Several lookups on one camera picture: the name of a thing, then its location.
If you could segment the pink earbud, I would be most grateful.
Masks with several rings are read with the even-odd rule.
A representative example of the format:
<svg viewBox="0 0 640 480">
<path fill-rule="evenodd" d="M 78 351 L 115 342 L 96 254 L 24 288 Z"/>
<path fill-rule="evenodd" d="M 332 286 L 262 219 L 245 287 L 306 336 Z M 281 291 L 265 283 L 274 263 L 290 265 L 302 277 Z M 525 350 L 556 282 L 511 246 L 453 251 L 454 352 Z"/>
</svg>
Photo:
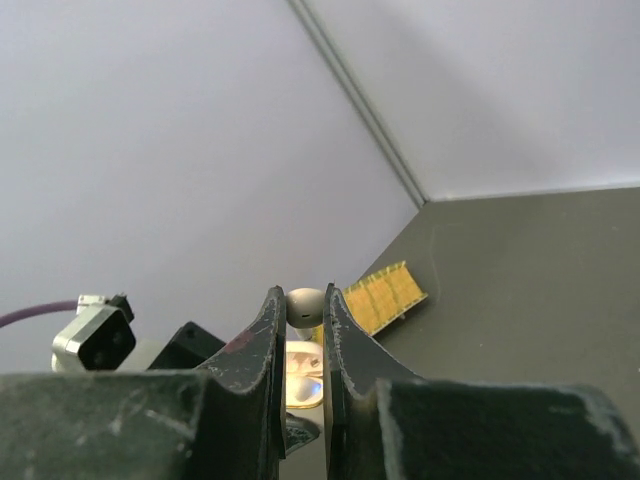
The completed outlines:
<svg viewBox="0 0 640 480">
<path fill-rule="evenodd" d="M 313 329 L 323 322 L 324 293 L 298 288 L 286 294 L 286 320 L 300 340 L 310 340 Z"/>
</svg>

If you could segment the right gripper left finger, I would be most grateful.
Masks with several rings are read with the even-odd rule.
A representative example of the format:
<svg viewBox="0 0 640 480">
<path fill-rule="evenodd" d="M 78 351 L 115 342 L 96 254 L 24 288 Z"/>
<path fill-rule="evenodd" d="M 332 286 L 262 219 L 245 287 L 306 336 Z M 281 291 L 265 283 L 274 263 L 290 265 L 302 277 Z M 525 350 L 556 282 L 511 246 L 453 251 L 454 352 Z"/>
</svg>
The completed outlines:
<svg viewBox="0 0 640 480">
<path fill-rule="evenodd" d="M 5 479 L 274 479 L 285 457 L 286 301 L 193 369 L 1 379 Z"/>
</svg>

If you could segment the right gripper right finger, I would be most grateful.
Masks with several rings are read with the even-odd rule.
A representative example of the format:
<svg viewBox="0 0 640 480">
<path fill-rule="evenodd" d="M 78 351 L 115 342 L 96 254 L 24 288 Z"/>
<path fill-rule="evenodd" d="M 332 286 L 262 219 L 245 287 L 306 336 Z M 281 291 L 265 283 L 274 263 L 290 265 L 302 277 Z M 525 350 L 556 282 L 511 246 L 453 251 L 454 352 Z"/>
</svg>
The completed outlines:
<svg viewBox="0 0 640 480">
<path fill-rule="evenodd" d="M 331 479 L 635 479 L 639 450 L 613 403 L 584 385 L 428 380 L 354 320 L 323 308 Z"/>
</svg>

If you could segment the pink earbud charging case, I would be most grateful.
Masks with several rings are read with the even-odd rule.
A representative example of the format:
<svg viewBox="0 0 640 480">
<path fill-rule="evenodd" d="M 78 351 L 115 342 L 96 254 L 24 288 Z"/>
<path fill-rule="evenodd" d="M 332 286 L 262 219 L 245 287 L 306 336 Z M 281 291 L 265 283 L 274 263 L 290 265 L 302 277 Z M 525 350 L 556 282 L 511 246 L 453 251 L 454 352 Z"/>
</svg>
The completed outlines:
<svg viewBox="0 0 640 480">
<path fill-rule="evenodd" d="M 310 341 L 287 341 L 285 387 L 288 409 L 311 409 L 320 405 L 323 393 L 323 349 Z"/>
</svg>

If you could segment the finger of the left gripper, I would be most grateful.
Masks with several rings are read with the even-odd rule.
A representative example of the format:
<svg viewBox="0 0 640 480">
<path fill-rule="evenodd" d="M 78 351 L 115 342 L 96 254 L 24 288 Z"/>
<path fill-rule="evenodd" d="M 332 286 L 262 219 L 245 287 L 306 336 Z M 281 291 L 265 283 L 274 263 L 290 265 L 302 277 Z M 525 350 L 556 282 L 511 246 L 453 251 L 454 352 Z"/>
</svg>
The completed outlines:
<svg viewBox="0 0 640 480">
<path fill-rule="evenodd" d="M 312 420 L 287 413 L 285 454 L 299 450 L 320 437 L 321 428 Z"/>
<path fill-rule="evenodd" d="M 195 322 L 179 328 L 160 350 L 149 370 L 193 369 L 215 355 L 226 343 Z"/>
</svg>

